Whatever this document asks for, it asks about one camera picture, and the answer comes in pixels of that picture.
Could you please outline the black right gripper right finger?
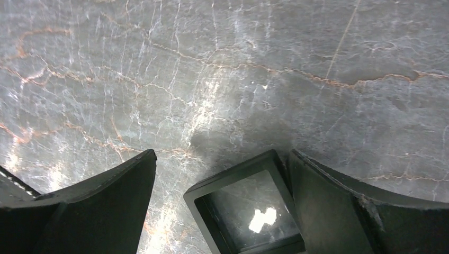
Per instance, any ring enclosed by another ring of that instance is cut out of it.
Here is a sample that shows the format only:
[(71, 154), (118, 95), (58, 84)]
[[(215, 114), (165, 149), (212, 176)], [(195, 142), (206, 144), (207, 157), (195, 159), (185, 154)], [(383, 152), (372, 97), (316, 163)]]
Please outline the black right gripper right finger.
[(308, 253), (448, 253), (448, 204), (401, 195), (297, 150), (287, 159)]

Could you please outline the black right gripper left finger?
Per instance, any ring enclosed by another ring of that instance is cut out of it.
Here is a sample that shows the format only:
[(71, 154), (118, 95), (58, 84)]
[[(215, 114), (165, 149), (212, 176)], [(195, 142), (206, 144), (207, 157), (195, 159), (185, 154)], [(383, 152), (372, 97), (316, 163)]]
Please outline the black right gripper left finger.
[(1, 253), (136, 253), (155, 181), (148, 149), (41, 194), (1, 169)]

